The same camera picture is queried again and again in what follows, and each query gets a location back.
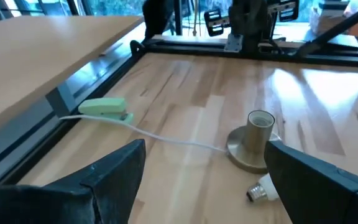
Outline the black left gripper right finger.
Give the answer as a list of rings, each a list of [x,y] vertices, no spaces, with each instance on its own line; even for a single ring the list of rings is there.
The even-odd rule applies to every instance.
[[[266,144],[264,159],[293,224],[358,224],[358,175],[281,141]]]

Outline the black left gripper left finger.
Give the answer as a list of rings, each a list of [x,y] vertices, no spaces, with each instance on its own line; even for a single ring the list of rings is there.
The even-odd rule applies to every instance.
[[[136,139],[43,187],[0,185],[0,224],[128,224],[145,158]]]

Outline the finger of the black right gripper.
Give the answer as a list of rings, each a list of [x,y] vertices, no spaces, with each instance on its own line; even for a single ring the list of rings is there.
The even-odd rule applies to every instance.
[[[223,34],[224,29],[229,27],[229,16],[222,16],[220,9],[206,11],[204,21],[210,37]]]
[[[280,22],[298,19],[300,0],[267,0],[268,13]]]

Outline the white LED light bulb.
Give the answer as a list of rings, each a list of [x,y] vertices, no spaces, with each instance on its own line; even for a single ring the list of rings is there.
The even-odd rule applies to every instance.
[[[251,185],[246,192],[246,196],[252,203],[264,200],[274,201],[280,198],[270,174],[264,175],[255,184]]]

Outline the brass lamp socket base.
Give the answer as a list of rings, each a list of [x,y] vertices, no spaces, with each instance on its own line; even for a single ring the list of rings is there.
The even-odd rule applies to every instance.
[[[229,160],[238,168],[251,174],[266,174],[264,160],[265,146],[268,141],[281,138],[272,132],[275,117],[264,110],[253,110],[248,114],[245,126],[231,131],[226,147]]]

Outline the mint green stapler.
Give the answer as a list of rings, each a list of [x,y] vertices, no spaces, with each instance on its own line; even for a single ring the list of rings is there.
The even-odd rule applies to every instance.
[[[88,116],[111,118],[125,123],[132,123],[134,114],[127,112],[124,98],[93,98],[83,101],[78,106],[79,113]]]

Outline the light wood neighbouring desk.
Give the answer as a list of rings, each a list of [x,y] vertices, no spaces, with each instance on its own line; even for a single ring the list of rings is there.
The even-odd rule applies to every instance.
[[[0,127],[143,22],[141,16],[0,21]]]

